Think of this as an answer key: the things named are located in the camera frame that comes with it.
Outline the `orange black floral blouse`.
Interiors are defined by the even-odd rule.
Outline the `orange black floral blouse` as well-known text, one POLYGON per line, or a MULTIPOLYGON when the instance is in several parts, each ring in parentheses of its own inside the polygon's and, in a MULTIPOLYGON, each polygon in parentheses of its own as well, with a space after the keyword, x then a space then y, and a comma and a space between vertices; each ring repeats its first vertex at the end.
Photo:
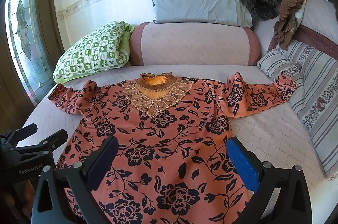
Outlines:
POLYGON ((231 118, 289 100, 287 75, 248 84, 239 73, 226 82, 171 74, 74 90, 62 84, 49 100, 81 120, 59 157, 71 167, 117 138, 117 155, 93 192, 112 223, 232 223, 249 200, 226 152, 231 118))

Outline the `brown crumpled clothes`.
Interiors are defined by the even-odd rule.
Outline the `brown crumpled clothes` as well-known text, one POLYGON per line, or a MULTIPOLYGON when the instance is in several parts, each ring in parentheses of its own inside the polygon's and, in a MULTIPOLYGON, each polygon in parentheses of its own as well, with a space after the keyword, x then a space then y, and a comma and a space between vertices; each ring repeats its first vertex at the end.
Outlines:
POLYGON ((293 35, 303 20, 307 0, 261 0, 263 9, 260 20, 278 17, 275 23, 274 39, 282 49, 287 49, 293 35))

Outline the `pink quilted bed cover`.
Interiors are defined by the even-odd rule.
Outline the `pink quilted bed cover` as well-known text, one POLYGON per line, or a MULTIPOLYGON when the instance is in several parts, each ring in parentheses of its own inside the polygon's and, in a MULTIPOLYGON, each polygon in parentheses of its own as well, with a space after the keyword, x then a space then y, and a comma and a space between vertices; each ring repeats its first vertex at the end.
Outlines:
MULTIPOLYGON (((238 72, 249 84, 270 83, 270 78, 257 66, 148 65, 124 66, 107 70, 72 80, 67 82, 66 86, 80 89, 88 79, 102 86, 138 78, 141 73, 168 72, 180 77, 205 78, 223 82, 238 72)), ((79 122, 79 115, 64 113, 44 98, 25 123, 26 125, 37 124, 37 132, 19 142, 18 145, 37 144, 59 129, 65 129, 68 134, 72 134, 79 122)), ((276 167, 291 167, 299 164, 303 168, 311 198, 312 221, 324 223, 337 205, 337 179, 329 181, 325 177, 309 133, 290 104, 285 103, 256 115, 231 119, 230 123, 234 135, 260 160, 270 161, 276 167)))

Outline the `stained glass wooden door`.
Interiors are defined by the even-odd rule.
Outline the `stained glass wooden door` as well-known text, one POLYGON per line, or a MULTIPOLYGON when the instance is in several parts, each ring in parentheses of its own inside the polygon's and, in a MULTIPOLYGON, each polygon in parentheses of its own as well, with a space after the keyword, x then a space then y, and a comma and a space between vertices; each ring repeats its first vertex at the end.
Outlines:
POLYGON ((55 85, 63 54, 52 0, 4 0, 1 5, 1 133, 21 128, 55 85))

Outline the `striped floral folded quilt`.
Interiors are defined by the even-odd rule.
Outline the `striped floral folded quilt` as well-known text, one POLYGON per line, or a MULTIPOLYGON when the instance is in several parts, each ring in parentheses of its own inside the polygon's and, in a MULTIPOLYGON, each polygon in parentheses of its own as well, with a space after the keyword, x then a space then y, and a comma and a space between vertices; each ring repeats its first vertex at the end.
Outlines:
POLYGON ((337 60, 300 41, 275 48, 257 63, 272 80, 287 74, 297 88, 289 99, 304 123, 330 180, 337 177, 337 60))

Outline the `green white patterned pillow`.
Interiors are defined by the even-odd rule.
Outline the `green white patterned pillow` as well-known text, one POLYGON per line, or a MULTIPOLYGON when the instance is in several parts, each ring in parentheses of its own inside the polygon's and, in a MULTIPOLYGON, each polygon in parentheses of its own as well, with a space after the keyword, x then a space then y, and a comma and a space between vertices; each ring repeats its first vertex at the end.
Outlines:
POLYGON ((110 69, 129 61, 129 40, 134 28, 124 21, 110 22, 76 41, 57 61, 57 84, 110 69))

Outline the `pink bolster cushion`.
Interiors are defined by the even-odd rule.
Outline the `pink bolster cushion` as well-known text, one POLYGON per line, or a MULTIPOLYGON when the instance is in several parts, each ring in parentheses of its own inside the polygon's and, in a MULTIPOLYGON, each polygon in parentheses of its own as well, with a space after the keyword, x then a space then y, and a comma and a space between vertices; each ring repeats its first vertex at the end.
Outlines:
POLYGON ((132 65, 256 65, 259 40, 248 27, 145 22, 130 37, 132 65))

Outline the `pink maroon folded blanket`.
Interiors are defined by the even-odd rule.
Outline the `pink maroon folded blanket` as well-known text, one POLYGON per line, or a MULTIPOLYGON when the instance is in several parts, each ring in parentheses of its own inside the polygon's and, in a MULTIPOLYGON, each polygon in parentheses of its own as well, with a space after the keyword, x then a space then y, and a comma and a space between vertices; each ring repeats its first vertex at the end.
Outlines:
POLYGON ((335 5, 325 0, 307 0, 303 20, 292 36, 337 59, 337 17, 335 5))

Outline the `grey pillow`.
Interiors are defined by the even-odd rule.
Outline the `grey pillow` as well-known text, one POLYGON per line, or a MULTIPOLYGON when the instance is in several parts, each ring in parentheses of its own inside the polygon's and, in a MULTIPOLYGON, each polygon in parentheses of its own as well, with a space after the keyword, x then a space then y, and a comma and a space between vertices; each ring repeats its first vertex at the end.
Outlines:
POLYGON ((203 22, 252 27, 252 16, 241 0, 152 0, 155 23, 203 22))

